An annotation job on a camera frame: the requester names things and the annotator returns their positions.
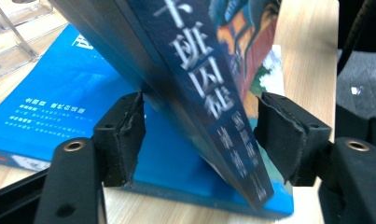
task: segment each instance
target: blue book cover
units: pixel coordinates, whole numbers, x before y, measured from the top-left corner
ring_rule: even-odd
[[[81,36],[68,26],[32,73],[0,104],[0,163],[30,170],[49,166],[54,148],[92,128],[119,97],[133,92]],[[146,104],[146,137],[138,157],[134,189],[139,193],[261,217],[293,213],[282,180],[274,195],[254,210],[195,148]]]

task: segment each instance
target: wooden table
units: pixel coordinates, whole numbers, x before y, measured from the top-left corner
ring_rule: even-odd
[[[336,98],[338,12],[337,0],[283,0],[275,37],[275,44],[282,46],[286,96],[331,127],[334,127]],[[40,31],[38,27],[50,29],[50,24],[57,27],[66,23],[57,12],[41,22],[24,24],[19,29],[32,35]],[[55,36],[49,37],[37,51],[45,51]],[[34,66],[35,63],[25,65],[0,80],[0,103]],[[30,174],[0,165],[0,188]],[[295,214],[277,222],[323,223],[318,182],[314,188],[294,188]],[[106,189],[105,197],[109,223],[274,222],[116,189]]]

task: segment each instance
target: clamp jaw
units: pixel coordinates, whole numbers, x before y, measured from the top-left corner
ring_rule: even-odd
[[[372,144],[348,137],[331,143],[331,129],[321,120],[265,92],[255,136],[285,182],[310,187],[322,179],[319,198],[326,223],[376,223],[376,122],[370,126]]]

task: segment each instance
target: book spine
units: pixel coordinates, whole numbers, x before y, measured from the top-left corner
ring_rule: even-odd
[[[180,100],[188,103],[182,106],[193,108],[189,119],[199,118],[201,130],[209,134],[216,146],[203,153],[221,155],[230,172],[220,174],[253,207],[259,208],[272,196],[272,185],[224,50],[208,17],[209,4],[173,0],[127,2],[171,71],[169,85],[182,91],[184,98]]]

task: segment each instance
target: book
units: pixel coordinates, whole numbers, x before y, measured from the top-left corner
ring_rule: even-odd
[[[229,1],[217,14],[212,10],[216,2],[52,1],[226,182],[252,207],[260,209],[273,189],[242,98],[246,83],[256,73],[253,64],[258,64],[250,47],[257,40],[262,21],[267,21],[267,8],[273,4],[239,1],[241,7],[236,7],[238,1]],[[241,55],[243,50],[244,55],[243,72],[233,77],[228,44],[219,43],[216,29],[221,24],[215,25],[214,20],[230,13],[223,23],[232,22],[243,8],[252,23],[247,24],[246,32],[252,34],[248,34],[251,38],[244,48],[234,38],[238,46],[235,54]]]
[[[92,128],[117,99],[134,88],[89,42],[67,26],[27,78],[0,104],[0,164],[39,171],[53,150]],[[150,104],[146,137],[138,156],[137,193],[195,203],[251,216],[293,213],[283,180],[272,178],[274,195],[256,211],[196,153],[193,145]]]

